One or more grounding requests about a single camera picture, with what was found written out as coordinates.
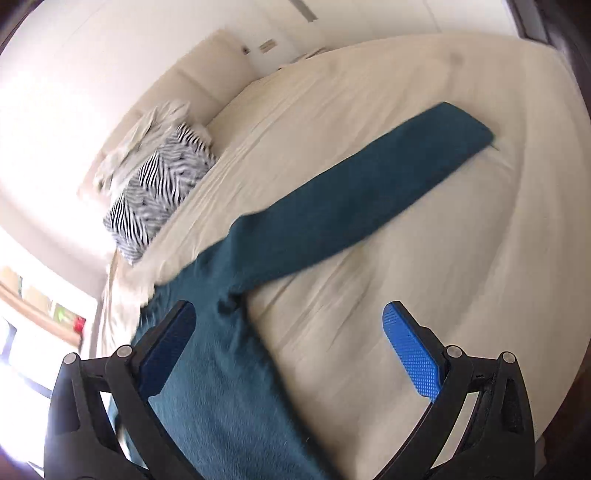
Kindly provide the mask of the dark green knit sweater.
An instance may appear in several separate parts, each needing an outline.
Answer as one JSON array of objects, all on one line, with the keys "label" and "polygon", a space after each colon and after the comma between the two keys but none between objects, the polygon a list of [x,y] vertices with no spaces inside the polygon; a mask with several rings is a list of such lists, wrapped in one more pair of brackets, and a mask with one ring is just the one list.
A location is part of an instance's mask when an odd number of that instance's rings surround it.
[{"label": "dark green knit sweater", "polygon": [[381,136],[263,211],[158,286],[197,327],[151,405],[208,479],[369,479],[420,415],[381,328],[403,301],[444,329],[492,256],[478,190],[494,136],[448,103]]}]

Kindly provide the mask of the red box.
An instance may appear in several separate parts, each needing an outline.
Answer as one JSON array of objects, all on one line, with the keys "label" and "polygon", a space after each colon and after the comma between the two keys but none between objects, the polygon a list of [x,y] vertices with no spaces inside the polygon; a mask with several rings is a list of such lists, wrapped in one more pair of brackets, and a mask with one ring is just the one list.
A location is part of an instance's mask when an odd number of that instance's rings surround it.
[{"label": "red box", "polygon": [[74,319],[73,329],[78,335],[82,335],[83,330],[84,330],[84,326],[85,326],[85,322],[86,322],[86,319],[81,316],[77,316]]}]

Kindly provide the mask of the green lidded jar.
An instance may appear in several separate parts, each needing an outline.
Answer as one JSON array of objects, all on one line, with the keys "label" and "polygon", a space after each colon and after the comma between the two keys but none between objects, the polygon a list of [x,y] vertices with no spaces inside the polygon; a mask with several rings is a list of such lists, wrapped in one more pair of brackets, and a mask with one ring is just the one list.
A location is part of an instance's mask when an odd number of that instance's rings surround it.
[{"label": "green lidded jar", "polygon": [[76,319],[76,315],[59,303],[56,303],[54,307],[53,319],[59,324],[72,325]]}]

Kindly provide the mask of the beige bed sheet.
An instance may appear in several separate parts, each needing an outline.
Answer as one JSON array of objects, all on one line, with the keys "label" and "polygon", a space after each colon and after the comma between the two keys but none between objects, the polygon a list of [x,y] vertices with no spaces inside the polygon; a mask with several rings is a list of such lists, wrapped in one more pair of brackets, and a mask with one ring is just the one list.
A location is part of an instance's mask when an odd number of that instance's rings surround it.
[{"label": "beige bed sheet", "polygon": [[238,216],[442,102],[493,145],[369,239],[254,291],[250,318],[348,479],[377,474],[426,407],[383,332],[391,300],[471,354],[512,351],[542,433],[590,339],[590,120],[563,57],[514,37],[370,41],[249,84],[207,122],[217,163],[142,261],[112,259],[96,353]]}]

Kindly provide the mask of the crumpled white duvet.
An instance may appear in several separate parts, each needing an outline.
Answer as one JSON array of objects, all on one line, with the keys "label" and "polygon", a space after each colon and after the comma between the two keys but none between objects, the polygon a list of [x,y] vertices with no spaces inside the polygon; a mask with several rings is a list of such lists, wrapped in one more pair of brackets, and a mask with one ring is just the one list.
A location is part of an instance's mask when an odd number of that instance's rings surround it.
[{"label": "crumpled white duvet", "polygon": [[189,108],[189,101],[168,100],[141,116],[100,162],[92,180],[93,188],[102,193],[124,185],[169,131],[188,118]]}]

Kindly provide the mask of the zebra print pillow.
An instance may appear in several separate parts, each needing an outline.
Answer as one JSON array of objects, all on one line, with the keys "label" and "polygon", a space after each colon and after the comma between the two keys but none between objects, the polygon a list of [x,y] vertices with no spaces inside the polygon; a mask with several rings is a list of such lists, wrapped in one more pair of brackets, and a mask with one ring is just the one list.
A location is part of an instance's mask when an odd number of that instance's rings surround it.
[{"label": "zebra print pillow", "polygon": [[197,132],[181,123],[143,161],[103,219],[128,264],[136,264],[156,234],[214,167]]}]

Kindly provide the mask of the white wardrobe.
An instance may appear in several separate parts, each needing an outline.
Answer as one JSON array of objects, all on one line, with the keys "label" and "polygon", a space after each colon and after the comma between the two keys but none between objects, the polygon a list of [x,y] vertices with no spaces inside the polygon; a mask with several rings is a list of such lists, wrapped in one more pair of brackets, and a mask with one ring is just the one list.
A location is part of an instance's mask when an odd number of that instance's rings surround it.
[{"label": "white wardrobe", "polygon": [[235,1],[254,18],[256,46],[276,40],[280,63],[394,36],[478,32],[516,37],[508,1]]}]

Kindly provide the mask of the window with dark frame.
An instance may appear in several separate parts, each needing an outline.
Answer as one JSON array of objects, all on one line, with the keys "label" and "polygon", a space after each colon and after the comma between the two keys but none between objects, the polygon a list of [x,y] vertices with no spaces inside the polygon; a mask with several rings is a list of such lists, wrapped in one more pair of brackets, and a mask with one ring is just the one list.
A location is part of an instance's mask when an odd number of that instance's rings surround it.
[{"label": "window with dark frame", "polygon": [[18,330],[1,320],[1,446],[17,462],[43,470],[51,391],[31,377]]}]

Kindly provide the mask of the right wall socket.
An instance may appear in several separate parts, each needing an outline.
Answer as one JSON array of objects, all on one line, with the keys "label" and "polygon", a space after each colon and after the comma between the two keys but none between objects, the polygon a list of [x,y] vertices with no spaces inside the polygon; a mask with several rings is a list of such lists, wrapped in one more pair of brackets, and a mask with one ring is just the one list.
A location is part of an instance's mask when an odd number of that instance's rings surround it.
[{"label": "right wall socket", "polygon": [[276,40],[269,39],[259,45],[259,51],[263,54],[269,53],[270,50],[276,48]]}]

